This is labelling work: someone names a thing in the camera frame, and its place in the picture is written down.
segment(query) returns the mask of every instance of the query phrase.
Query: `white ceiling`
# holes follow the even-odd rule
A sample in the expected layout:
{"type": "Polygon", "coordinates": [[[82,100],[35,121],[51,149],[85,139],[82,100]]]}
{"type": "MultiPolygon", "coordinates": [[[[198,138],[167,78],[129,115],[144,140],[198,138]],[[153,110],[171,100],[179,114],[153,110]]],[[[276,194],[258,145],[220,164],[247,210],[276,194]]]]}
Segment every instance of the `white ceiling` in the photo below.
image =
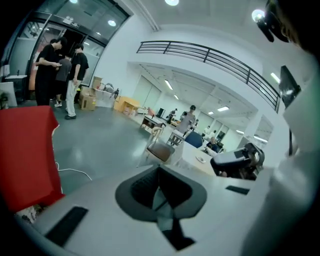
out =
{"type": "MultiPolygon", "coordinates": [[[[140,64],[140,68],[142,75],[162,92],[171,96],[176,94],[180,101],[195,105],[206,115],[233,130],[244,131],[252,115],[257,112],[257,109],[240,95],[205,77],[160,65],[140,64]],[[166,85],[165,79],[169,81],[173,90],[166,85]],[[229,110],[217,111],[224,106],[228,106],[229,110]]],[[[257,134],[263,139],[268,139],[272,130],[272,126],[264,118],[257,134]]]]}
{"type": "Polygon", "coordinates": [[[277,38],[270,43],[258,29],[252,19],[252,12],[255,9],[264,10],[267,0],[180,0],[177,6],[166,4],[165,0],[140,1],[160,28],[167,25],[192,25],[229,34],[232,40],[261,57],[262,75],[275,87],[278,85],[270,74],[280,72],[283,65],[287,65],[301,86],[315,72],[309,54],[277,38]]]}

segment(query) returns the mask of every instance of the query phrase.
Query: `doorway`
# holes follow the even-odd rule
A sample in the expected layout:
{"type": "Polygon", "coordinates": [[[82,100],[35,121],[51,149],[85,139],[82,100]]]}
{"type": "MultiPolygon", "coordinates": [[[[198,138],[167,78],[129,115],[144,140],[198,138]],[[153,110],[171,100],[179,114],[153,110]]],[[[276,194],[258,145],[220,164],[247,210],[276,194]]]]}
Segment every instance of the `doorway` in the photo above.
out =
{"type": "Polygon", "coordinates": [[[47,26],[45,26],[45,28],[43,29],[44,31],[38,39],[37,45],[33,49],[33,53],[29,63],[29,93],[27,95],[29,100],[35,99],[35,81],[38,70],[38,67],[35,65],[35,62],[43,48],[46,45],[48,45],[52,39],[65,37],[67,39],[67,45],[61,49],[61,54],[73,55],[74,46],[78,43],[81,43],[85,38],[85,36],[79,32],[67,29],[64,26],[59,26],[51,23],[48,23],[47,26]]]}

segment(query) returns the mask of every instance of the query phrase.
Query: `fluorescent light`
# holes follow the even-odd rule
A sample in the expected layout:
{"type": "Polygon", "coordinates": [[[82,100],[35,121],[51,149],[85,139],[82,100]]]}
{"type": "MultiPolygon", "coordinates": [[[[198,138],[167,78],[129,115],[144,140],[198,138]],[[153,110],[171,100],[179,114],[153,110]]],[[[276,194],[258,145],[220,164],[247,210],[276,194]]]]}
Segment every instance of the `fluorescent light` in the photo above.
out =
{"type": "Polygon", "coordinates": [[[179,0],[165,0],[165,2],[170,6],[176,6],[179,4],[179,0]]]}
{"type": "Polygon", "coordinates": [[[280,84],[280,78],[277,77],[275,73],[271,73],[271,76],[274,78],[274,80],[275,80],[278,84],[280,84]]]}
{"type": "Polygon", "coordinates": [[[253,21],[257,22],[265,16],[265,12],[263,10],[256,9],[252,12],[251,16],[253,21]]]}
{"type": "Polygon", "coordinates": [[[111,27],[115,27],[115,26],[117,25],[114,20],[109,20],[109,21],[108,21],[108,24],[109,24],[111,27]]]}
{"type": "Polygon", "coordinates": [[[227,106],[223,106],[223,107],[218,108],[218,111],[221,112],[221,111],[226,111],[228,109],[229,108],[227,106]]]}
{"type": "Polygon", "coordinates": [[[170,85],[170,83],[168,82],[168,80],[164,80],[164,81],[165,81],[166,85],[169,86],[169,88],[170,88],[171,90],[173,90],[172,87],[171,87],[171,85],[170,85]]]}
{"type": "Polygon", "coordinates": [[[258,136],[253,136],[255,139],[257,139],[258,141],[261,141],[261,142],[264,142],[264,143],[268,143],[268,141],[267,140],[265,140],[265,139],[263,139],[263,138],[260,138],[260,137],[258,137],[258,136]]]}

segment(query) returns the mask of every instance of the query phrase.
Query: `hand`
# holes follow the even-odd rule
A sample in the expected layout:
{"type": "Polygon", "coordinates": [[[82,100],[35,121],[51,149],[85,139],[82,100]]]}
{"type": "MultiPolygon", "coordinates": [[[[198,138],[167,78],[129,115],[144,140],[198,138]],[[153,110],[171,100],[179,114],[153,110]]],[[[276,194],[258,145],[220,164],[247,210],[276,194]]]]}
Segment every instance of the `hand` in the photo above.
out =
{"type": "Polygon", "coordinates": [[[54,68],[57,68],[59,67],[61,64],[59,63],[56,63],[56,62],[52,62],[51,66],[54,67],[54,68]]]}
{"type": "Polygon", "coordinates": [[[77,86],[77,85],[78,85],[78,80],[77,80],[75,77],[73,78],[73,80],[72,80],[72,81],[73,81],[73,84],[74,84],[75,86],[77,86]]]}

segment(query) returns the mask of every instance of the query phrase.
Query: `blue chair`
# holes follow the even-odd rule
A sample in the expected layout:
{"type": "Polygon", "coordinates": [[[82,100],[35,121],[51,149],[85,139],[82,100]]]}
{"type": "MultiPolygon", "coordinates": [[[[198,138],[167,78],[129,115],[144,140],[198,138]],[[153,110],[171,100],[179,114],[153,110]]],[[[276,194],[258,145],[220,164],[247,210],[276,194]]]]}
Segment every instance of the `blue chair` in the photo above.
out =
{"type": "Polygon", "coordinates": [[[195,131],[192,131],[184,141],[196,147],[197,149],[203,144],[201,135],[195,131]]]}

